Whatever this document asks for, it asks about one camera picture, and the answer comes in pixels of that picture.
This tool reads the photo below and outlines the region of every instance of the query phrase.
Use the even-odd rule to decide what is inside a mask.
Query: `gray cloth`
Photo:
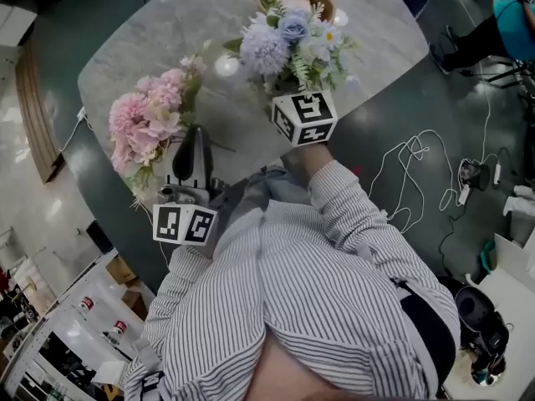
[[[269,166],[265,172],[258,172],[249,178],[242,201],[232,212],[227,226],[255,208],[265,211],[270,200],[310,205],[310,195],[287,170],[282,166]]]

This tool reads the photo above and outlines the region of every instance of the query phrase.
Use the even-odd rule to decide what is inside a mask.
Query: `marble table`
[[[340,26],[359,43],[357,80],[334,94],[344,117],[397,80],[428,52],[418,24],[402,0],[332,0],[347,15]],[[207,39],[239,37],[257,0],[152,0],[104,43],[79,76],[79,89],[94,133],[110,157],[108,132],[112,102],[130,92],[140,77],[178,67]],[[212,147],[214,176],[233,184],[290,150],[266,118],[258,94],[245,75],[222,77],[214,69],[222,48],[213,46],[208,70],[196,99],[197,121],[212,140],[235,151]]]

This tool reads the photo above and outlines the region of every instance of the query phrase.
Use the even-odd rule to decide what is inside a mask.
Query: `plug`
[[[470,186],[468,184],[464,184],[462,186],[461,195],[459,195],[459,203],[461,205],[466,204],[466,200],[468,199],[468,195],[470,195]]]
[[[85,108],[82,107],[78,114],[76,114],[76,119],[78,119],[80,122],[85,119]]]
[[[497,187],[500,184],[501,173],[502,173],[502,166],[500,165],[500,162],[496,162],[496,166],[494,167],[494,181],[493,181],[493,184],[495,187]]]

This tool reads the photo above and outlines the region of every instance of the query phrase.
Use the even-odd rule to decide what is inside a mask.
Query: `black pants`
[[[458,51],[444,55],[442,66],[448,71],[471,67],[489,55],[509,58],[494,15],[480,23],[467,36],[458,38],[456,44]]]

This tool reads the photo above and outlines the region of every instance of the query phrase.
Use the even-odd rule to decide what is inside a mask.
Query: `striped shirt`
[[[213,262],[191,247],[174,251],[142,337],[176,399],[243,399],[267,328],[336,387],[429,395],[392,279],[428,296],[458,347],[451,294],[341,164],[328,163],[308,190],[312,206],[272,200],[235,221]],[[136,358],[127,399],[146,374]]]

